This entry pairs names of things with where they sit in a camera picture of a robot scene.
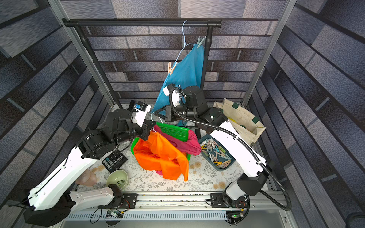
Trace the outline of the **orange garment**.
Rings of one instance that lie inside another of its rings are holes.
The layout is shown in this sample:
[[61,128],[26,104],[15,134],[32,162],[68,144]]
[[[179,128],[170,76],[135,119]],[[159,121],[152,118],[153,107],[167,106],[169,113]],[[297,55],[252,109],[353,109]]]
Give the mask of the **orange garment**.
[[173,181],[183,175],[184,181],[188,181],[189,162],[186,155],[160,133],[150,133],[146,141],[139,139],[134,146],[134,156],[147,171],[161,171],[165,179]]

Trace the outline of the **blue t-shirt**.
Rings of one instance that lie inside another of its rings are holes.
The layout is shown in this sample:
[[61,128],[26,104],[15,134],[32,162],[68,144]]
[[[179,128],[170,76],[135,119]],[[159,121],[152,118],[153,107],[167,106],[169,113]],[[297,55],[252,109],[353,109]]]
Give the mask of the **blue t-shirt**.
[[163,89],[170,84],[180,85],[182,89],[189,86],[200,86],[202,79],[202,69],[204,60],[204,47],[198,47],[197,44],[184,57],[183,60],[177,62],[177,66],[171,75],[168,75],[161,87],[155,105],[151,111],[153,118],[156,120],[156,112],[160,108],[169,105],[169,98],[164,94]]

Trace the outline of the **beige clothespin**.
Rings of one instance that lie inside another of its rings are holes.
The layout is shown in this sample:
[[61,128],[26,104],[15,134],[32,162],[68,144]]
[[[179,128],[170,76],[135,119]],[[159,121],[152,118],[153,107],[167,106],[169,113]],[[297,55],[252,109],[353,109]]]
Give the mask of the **beige clothespin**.
[[169,62],[168,63],[168,75],[172,75],[173,74],[176,66],[177,66],[177,62],[174,62],[174,63],[173,62]]

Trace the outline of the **light blue wire hanger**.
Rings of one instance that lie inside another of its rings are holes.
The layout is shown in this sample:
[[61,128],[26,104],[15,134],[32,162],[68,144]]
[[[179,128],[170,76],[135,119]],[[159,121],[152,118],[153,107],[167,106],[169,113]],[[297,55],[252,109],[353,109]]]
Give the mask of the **light blue wire hanger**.
[[179,60],[182,61],[184,59],[184,58],[182,58],[182,59],[180,58],[183,51],[186,51],[186,56],[188,55],[188,51],[186,49],[187,47],[194,47],[194,45],[195,45],[195,43],[187,43],[186,42],[186,35],[185,35],[185,32],[184,32],[184,28],[185,28],[185,25],[187,24],[187,22],[188,22],[188,20],[185,20],[182,24],[182,36],[183,36],[182,37],[182,49],[179,51],[179,54],[178,54],[178,56],[177,56],[177,58],[176,58],[176,60],[173,64],[173,66],[176,66],[178,64]]

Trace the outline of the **white clothespin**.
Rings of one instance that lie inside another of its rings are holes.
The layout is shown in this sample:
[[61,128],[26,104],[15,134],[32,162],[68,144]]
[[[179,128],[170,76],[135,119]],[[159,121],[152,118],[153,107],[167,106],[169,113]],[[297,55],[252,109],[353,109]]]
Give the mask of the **white clothespin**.
[[204,36],[203,38],[198,37],[198,41],[197,41],[197,48],[201,47],[203,43],[205,43],[206,40],[206,36]]

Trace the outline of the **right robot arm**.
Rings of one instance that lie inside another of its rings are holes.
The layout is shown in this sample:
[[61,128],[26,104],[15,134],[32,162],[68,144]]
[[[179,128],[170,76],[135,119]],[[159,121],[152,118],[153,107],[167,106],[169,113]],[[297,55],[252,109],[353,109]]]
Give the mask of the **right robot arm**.
[[235,132],[223,112],[216,107],[188,107],[166,105],[155,111],[166,122],[186,120],[197,124],[212,138],[218,140],[243,169],[243,174],[223,192],[227,204],[233,204],[244,195],[255,196],[267,181],[271,167]]

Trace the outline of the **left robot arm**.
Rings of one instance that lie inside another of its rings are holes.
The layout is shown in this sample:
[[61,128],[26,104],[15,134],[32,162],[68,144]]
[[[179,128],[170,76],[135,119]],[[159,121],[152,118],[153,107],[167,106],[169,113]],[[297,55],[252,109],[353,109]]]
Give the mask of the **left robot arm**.
[[104,123],[85,133],[61,164],[39,185],[29,191],[29,208],[23,216],[27,224],[50,227],[70,213],[91,207],[116,209],[126,203],[123,193],[111,184],[96,191],[73,192],[69,187],[91,165],[124,142],[136,137],[147,140],[155,121],[138,119],[126,109],[109,113]]

